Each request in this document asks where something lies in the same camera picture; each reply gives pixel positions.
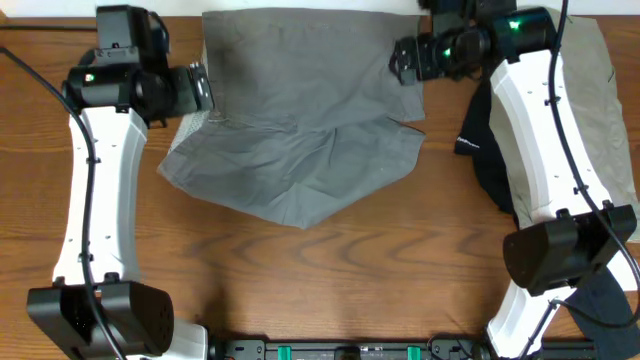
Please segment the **gray fabric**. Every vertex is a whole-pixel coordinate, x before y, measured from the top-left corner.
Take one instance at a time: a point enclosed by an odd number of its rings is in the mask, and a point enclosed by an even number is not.
[[[557,24],[560,14],[549,10]],[[569,17],[562,41],[564,77],[571,109],[589,159],[615,205],[631,204],[640,214],[629,141],[618,101],[615,70],[598,24]],[[493,97],[490,127],[507,165],[520,227],[532,225],[531,198],[524,165],[504,107]],[[638,232],[631,240],[639,239]]]
[[[188,194],[308,228],[406,176],[422,86],[388,61],[418,17],[252,9],[203,14],[217,109],[159,171]]]

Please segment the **black fabric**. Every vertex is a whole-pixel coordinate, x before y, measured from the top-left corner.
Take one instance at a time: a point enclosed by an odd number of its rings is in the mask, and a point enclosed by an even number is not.
[[[480,186],[500,211],[513,214],[507,167],[489,128],[490,116],[491,83],[483,81],[471,99],[454,152],[472,157],[473,169]]]
[[[482,188],[501,211],[514,214],[507,168],[489,127],[491,96],[491,84],[488,81],[481,83],[471,99],[462,131],[456,140],[455,153],[473,158],[473,168]],[[633,315],[624,292],[609,270],[595,275],[568,302],[609,323],[621,323]],[[584,335],[595,341],[598,358],[628,359],[640,354],[640,330],[637,326],[609,330],[579,316],[574,316],[574,320]]]
[[[627,297],[609,270],[592,277],[585,286],[576,291],[568,300],[600,321],[622,323],[633,313]],[[596,342],[599,359],[622,360],[640,354],[640,329],[603,329],[579,316],[574,316],[582,333]]]

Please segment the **beige cloth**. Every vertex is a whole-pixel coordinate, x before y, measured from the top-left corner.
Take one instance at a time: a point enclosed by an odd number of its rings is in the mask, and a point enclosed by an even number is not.
[[[554,23],[560,13],[549,10]],[[618,101],[615,69],[593,19],[569,17],[561,48],[571,109],[589,159],[616,205],[631,204],[640,214],[631,168],[627,130]],[[531,197],[524,164],[504,107],[493,97],[490,127],[507,165],[513,206],[520,227],[532,225]],[[630,241],[639,241],[639,232]]]

